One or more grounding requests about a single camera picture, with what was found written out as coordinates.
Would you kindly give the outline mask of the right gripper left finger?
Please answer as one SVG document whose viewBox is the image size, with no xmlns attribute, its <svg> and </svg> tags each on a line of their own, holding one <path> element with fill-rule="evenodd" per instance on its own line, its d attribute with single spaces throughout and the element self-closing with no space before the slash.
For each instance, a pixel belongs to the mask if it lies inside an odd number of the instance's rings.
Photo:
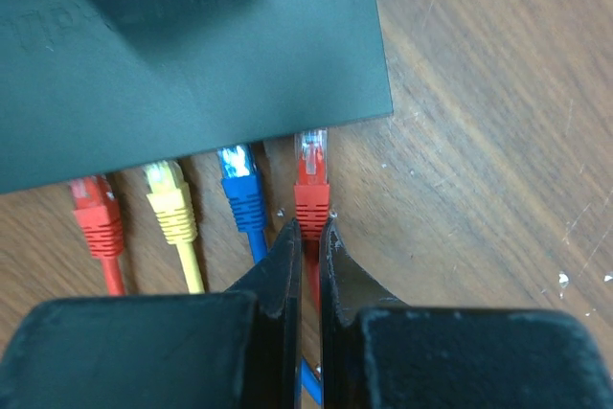
<svg viewBox="0 0 613 409">
<path fill-rule="evenodd" d="M 302 247 L 289 221 L 224 291 L 66 298 L 21 322 L 5 408 L 297 408 Z"/>
</svg>

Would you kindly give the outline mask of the black network switch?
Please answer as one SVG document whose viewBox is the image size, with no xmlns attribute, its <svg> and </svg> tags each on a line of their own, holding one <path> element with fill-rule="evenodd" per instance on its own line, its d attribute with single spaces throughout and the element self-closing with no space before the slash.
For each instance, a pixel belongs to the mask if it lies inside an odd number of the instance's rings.
<svg viewBox="0 0 613 409">
<path fill-rule="evenodd" d="M 5 193 L 392 110 L 376 0 L 259 0 L 158 63 L 90 0 L 1 0 Z"/>
</svg>

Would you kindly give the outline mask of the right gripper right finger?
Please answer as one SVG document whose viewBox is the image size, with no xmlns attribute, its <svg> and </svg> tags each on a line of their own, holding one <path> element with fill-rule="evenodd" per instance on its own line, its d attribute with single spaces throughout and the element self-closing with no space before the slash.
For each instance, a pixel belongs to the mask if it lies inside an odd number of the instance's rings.
<svg viewBox="0 0 613 409">
<path fill-rule="evenodd" d="M 612 380 L 588 330 L 545 309 L 412 307 L 321 234 L 327 408 L 608 408 Z"/>
</svg>

